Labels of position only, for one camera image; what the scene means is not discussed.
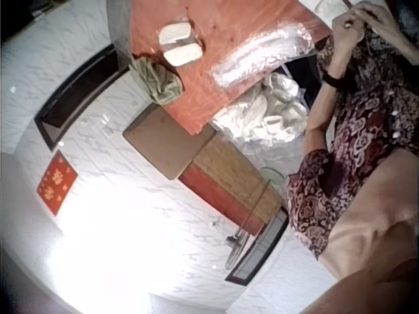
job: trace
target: black wristwatch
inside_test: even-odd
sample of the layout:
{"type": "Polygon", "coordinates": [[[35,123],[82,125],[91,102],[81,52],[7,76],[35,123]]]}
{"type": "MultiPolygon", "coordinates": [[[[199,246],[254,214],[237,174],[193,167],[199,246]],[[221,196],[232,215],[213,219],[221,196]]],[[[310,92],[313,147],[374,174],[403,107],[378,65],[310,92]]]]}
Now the black wristwatch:
{"type": "Polygon", "coordinates": [[[338,90],[343,90],[346,87],[346,79],[342,77],[340,79],[331,77],[328,73],[325,73],[323,76],[323,81],[325,81],[328,85],[337,88],[338,90]]]}

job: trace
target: orange tablecloth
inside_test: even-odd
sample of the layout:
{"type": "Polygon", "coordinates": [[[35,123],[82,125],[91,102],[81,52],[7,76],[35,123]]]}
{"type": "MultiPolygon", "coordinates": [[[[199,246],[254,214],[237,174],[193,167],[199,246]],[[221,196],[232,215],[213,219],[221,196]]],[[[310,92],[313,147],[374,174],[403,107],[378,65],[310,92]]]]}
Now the orange tablecloth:
{"type": "Polygon", "coordinates": [[[228,90],[216,85],[210,69],[250,37],[280,22],[300,22],[311,32],[315,42],[330,33],[327,26],[298,0],[133,0],[131,15],[132,53],[159,53],[158,31],[187,18],[204,43],[201,60],[176,68],[185,93],[166,110],[190,133],[197,134],[213,116],[226,107],[262,75],[241,82],[228,90]]]}

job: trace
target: plastic bag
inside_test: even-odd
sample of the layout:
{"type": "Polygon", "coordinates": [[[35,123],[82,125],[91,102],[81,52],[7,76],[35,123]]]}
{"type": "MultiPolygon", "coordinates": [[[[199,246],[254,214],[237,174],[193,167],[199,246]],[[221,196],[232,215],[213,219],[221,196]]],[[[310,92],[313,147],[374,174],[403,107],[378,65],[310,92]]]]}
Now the plastic bag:
{"type": "Polygon", "coordinates": [[[175,67],[202,57],[202,43],[187,18],[166,25],[158,32],[160,49],[165,59],[175,67]]]}
{"type": "Polygon", "coordinates": [[[302,24],[282,24],[248,41],[211,69],[220,87],[229,88],[257,73],[273,70],[314,52],[311,34],[302,24]]]}
{"type": "Polygon", "coordinates": [[[237,146],[257,143],[267,149],[288,143],[307,127],[302,96],[293,79],[274,72],[216,114],[213,124],[237,146]]]}

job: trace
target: green rag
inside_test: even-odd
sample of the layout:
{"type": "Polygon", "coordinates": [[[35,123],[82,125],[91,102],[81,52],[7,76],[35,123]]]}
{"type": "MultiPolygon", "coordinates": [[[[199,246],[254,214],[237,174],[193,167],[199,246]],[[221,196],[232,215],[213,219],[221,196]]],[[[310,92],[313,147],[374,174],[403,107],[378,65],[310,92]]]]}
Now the green rag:
{"type": "Polygon", "coordinates": [[[132,60],[130,71],[135,82],[153,103],[165,105],[183,94],[181,79],[151,58],[132,60]]]}

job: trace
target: metal rod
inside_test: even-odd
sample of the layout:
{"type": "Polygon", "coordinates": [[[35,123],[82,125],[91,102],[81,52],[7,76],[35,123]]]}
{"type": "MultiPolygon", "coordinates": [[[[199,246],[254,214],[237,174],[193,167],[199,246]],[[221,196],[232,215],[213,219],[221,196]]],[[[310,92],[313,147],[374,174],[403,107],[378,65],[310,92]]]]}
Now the metal rod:
{"type": "Polygon", "coordinates": [[[247,223],[247,221],[250,219],[250,216],[253,214],[253,212],[255,211],[256,207],[258,206],[259,202],[261,201],[263,194],[266,192],[266,190],[268,189],[268,186],[270,184],[270,180],[268,180],[268,182],[266,182],[266,184],[264,185],[263,189],[262,189],[262,193],[259,195],[259,197],[257,198],[255,205],[253,205],[251,211],[249,212],[249,214],[247,215],[246,219],[243,221],[242,225],[240,226],[240,228],[237,230],[236,235],[239,234],[240,230],[243,229],[244,225],[247,223]]]}

